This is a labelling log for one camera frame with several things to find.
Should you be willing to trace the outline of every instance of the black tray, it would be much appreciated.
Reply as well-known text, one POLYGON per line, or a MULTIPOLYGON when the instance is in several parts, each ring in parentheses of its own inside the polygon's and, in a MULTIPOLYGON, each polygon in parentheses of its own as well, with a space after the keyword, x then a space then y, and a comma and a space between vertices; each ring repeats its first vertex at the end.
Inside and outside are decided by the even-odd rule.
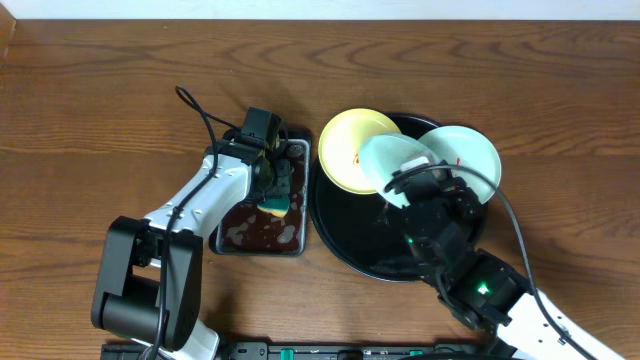
MULTIPOLYGON (((436 121, 409 114, 389 113, 400 131, 419 138, 440 126, 436 121)), ((355 270, 380 280, 415 281, 415 269, 403 266, 413 259, 399 230, 401 210, 379 194, 356 195, 340 189, 316 159, 311 169, 309 209, 320 237, 335 256, 355 270)), ((486 216, 469 241, 477 242, 486 216)))

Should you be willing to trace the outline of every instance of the green led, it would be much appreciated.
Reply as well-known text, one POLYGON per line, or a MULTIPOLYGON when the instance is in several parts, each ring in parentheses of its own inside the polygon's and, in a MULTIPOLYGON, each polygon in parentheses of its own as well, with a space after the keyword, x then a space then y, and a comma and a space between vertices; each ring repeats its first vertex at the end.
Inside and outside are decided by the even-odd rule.
POLYGON ((486 295, 491 291, 489 291, 489 288, 487 287, 487 283, 482 283, 480 284, 480 286, 478 286, 478 292, 482 295, 486 295))

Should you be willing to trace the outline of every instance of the yellow sponge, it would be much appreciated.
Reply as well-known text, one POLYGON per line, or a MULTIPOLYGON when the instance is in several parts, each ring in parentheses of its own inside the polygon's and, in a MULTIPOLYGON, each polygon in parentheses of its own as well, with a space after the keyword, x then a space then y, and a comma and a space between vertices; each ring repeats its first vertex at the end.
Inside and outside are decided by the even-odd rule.
POLYGON ((279 218, 283 218, 287 215, 290 205, 291 202, 289 201, 289 196, 283 195, 277 198, 266 199, 258 204, 258 209, 279 218))

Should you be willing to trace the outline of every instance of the black bracket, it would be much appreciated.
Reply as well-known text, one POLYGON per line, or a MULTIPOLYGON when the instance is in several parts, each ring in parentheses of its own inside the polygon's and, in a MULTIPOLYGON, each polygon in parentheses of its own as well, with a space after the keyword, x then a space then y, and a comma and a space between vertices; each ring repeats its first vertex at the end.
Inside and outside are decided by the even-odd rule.
MULTIPOLYGON (((93 326, 114 334, 152 343, 158 321, 157 281, 133 275, 133 266, 146 266, 160 248, 162 232, 147 221, 124 216, 107 231, 93 297, 93 326)), ((183 230, 172 235, 167 262, 168 319, 162 346, 169 351, 184 346, 200 309, 202 238, 183 230)))

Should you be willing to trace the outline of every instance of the wood grain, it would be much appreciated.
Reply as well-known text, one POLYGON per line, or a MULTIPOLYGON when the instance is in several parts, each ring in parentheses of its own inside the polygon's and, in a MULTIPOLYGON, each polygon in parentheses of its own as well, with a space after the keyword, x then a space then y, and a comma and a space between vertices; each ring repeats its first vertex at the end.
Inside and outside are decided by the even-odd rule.
MULTIPOLYGON (((167 200, 207 146, 181 84, 236 124, 263 107, 316 141, 361 106, 480 129, 539 286, 640 358, 639 34, 625 22, 21 22, 0 72, 0 357, 97 358, 117 340, 89 321, 107 227, 167 200)), ((520 266, 498 203, 483 239, 520 266)), ((311 231, 299 258, 207 253, 200 317, 232 338, 482 341, 435 295, 356 273, 311 231)))
POLYGON ((16 19, 0 4, 0 66, 4 64, 4 58, 9 53, 9 41, 16 28, 16 19))

